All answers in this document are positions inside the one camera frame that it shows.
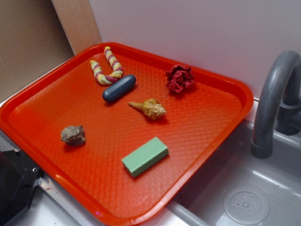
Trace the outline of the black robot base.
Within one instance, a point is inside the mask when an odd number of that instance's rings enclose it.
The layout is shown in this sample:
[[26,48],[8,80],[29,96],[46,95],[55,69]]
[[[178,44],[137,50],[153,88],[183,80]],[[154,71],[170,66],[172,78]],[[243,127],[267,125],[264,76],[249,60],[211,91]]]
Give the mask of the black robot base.
[[0,153],[0,224],[7,226],[31,207],[41,175],[39,166],[24,151]]

